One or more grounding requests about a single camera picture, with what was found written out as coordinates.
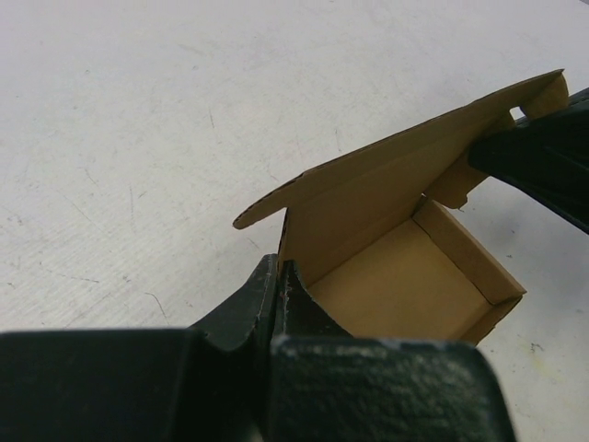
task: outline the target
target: box lid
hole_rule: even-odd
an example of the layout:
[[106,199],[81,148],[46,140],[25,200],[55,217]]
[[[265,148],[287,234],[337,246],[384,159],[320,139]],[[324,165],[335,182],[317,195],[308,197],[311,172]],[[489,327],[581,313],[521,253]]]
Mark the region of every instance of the box lid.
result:
[[286,207],[280,258],[297,260],[305,282],[313,284],[411,216],[423,194],[450,207],[465,203],[485,178],[468,166],[468,146],[513,124],[512,108],[529,118],[565,108],[561,72],[506,87],[312,168],[250,206],[234,227]]

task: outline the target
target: black plastic object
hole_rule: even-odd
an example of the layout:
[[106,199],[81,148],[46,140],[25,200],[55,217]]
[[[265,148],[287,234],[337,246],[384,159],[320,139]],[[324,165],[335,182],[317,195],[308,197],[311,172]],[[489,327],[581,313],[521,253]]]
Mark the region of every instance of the black plastic object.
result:
[[589,89],[571,96],[566,110],[477,142],[468,164],[589,233]]
[[515,441],[489,365],[465,343],[272,341],[272,441]]
[[267,255],[186,330],[0,335],[0,440],[514,440],[466,344],[353,339]]

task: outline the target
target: white table surface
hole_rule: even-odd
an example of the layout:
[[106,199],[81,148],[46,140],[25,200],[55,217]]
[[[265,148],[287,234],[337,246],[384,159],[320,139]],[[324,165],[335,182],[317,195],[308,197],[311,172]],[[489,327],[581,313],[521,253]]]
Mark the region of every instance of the white table surface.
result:
[[[304,169],[564,67],[579,0],[6,1],[0,327],[187,326],[280,215],[233,218]],[[589,440],[589,240],[488,179],[456,216],[527,288],[479,346],[522,441]]]

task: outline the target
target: cardboard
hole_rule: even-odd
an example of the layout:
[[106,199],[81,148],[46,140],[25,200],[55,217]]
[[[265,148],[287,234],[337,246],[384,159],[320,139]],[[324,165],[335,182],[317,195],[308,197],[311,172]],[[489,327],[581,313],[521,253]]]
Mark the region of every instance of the cardboard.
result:
[[442,207],[485,175],[468,146],[567,106],[561,71],[523,81],[304,172],[234,222],[286,210],[279,260],[296,260],[311,296],[356,336],[477,343],[525,292]]

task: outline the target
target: dark green object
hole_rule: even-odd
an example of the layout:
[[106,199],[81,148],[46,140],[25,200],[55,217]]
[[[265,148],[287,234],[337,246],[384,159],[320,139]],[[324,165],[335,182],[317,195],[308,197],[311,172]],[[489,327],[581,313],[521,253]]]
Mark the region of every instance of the dark green object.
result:
[[477,142],[468,164],[589,233],[589,89],[570,107]]

